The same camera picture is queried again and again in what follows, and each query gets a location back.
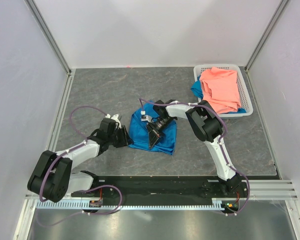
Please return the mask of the blue satin napkin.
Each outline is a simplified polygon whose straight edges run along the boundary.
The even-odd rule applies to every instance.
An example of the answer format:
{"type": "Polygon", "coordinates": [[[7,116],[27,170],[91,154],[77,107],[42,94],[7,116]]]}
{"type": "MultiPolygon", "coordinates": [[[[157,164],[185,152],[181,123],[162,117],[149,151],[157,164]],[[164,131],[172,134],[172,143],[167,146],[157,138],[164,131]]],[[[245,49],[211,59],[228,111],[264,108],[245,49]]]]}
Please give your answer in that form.
{"type": "Polygon", "coordinates": [[[142,109],[136,110],[130,119],[129,136],[133,140],[133,144],[129,147],[150,152],[165,153],[173,155],[177,141],[177,123],[172,121],[164,130],[165,136],[152,148],[149,149],[149,135],[147,123],[141,120],[142,109]]]}

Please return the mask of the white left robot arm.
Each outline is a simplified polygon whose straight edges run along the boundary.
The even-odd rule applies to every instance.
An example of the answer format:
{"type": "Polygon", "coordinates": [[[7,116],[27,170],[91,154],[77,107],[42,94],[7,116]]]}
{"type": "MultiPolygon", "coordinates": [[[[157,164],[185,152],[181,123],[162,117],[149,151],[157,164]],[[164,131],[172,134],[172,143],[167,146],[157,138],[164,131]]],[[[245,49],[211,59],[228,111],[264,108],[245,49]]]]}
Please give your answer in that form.
{"type": "Polygon", "coordinates": [[[100,156],[109,149],[127,147],[134,143],[118,115],[104,118],[83,142],[63,151],[46,150],[40,155],[28,180],[27,189],[39,195],[42,202],[59,202],[66,194],[83,191],[89,197],[96,196],[100,185],[93,174],[72,170],[83,162],[100,156]]]}

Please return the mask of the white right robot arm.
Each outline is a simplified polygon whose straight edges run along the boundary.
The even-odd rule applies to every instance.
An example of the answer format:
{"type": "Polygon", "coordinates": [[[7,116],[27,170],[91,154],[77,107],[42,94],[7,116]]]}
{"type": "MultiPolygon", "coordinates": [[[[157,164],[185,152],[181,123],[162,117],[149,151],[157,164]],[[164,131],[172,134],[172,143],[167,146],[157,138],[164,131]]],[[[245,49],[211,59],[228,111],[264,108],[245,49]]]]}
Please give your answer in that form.
{"type": "Polygon", "coordinates": [[[152,104],[158,114],[156,119],[141,111],[141,120],[147,121],[148,147],[152,149],[166,135],[164,130],[178,118],[188,120],[194,135],[208,148],[216,167],[219,191],[225,197],[232,196],[240,184],[240,175],[236,171],[225,146],[224,136],[227,132],[225,123],[212,109],[211,105],[203,100],[199,103],[182,103],[161,100],[152,104]]]}

